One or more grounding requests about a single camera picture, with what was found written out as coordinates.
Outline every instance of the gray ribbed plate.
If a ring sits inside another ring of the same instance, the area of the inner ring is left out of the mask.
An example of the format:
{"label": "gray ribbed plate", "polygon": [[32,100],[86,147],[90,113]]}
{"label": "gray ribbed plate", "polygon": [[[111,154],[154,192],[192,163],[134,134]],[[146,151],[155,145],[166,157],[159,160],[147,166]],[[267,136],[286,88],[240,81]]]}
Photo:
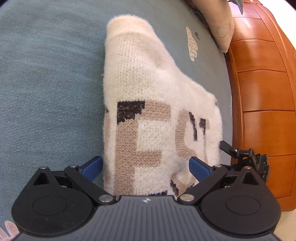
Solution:
{"label": "gray ribbed plate", "polygon": [[173,196],[123,196],[98,208],[93,218],[73,233],[53,238],[26,234],[15,241],[279,241],[273,234],[252,239],[229,237],[205,223],[193,206]]}

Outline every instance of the silver screw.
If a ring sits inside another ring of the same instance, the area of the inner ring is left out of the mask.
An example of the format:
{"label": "silver screw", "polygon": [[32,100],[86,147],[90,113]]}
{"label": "silver screw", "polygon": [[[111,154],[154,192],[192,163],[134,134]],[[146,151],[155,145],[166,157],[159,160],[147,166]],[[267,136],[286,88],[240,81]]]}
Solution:
{"label": "silver screw", "polygon": [[184,201],[184,202],[191,202],[191,201],[194,200],[194,196],[191,195],[191,194],[182,194],[182,195],[180,196],[180,199],[181,199],[182,201]]}
{"label": "silver screw", "polygon": [[113,196],[111,196],[109,194],[104,194],[99,197],[99,200],[101,202],[111,202],[113,200]]}

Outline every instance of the brown leather headboard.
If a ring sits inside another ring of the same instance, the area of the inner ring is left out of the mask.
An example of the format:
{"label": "brown leather headboard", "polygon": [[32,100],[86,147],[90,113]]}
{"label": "brown leather headboard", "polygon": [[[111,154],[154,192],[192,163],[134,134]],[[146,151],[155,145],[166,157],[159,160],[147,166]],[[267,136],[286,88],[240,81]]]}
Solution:
{"label": "brown leather headboard", "polygon": [[233,146],[269,156],[267,185],[282,211],[290,211],[296,208],[296,50],[258,0],[244,0],[243,15],[229,4]]}

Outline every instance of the beige floor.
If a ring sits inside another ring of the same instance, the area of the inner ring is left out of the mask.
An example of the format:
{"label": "beige floor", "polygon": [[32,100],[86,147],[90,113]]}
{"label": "beige floor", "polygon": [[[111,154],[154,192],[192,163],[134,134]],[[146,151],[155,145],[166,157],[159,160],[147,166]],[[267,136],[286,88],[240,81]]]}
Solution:
{"label": "beige floor", "polygon": [[[296,11],[285,0],[259,0],[274,15],[277,23],[296,49]],[[282,212],[275,234],[282,241],[296,240],[296,210]]]}

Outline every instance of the knit sweater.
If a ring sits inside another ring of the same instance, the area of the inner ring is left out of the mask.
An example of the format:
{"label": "knit sweater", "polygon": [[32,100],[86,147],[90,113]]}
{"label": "knit sweater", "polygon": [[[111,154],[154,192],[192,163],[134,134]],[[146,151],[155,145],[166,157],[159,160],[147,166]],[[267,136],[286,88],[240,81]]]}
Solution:
{"label": "knit sweater", "polygon": [[139,17],[112,19],[105,47],[104,188],[177,197],[198,183],[192,156],[220,163],[217,100],[180,71]]}

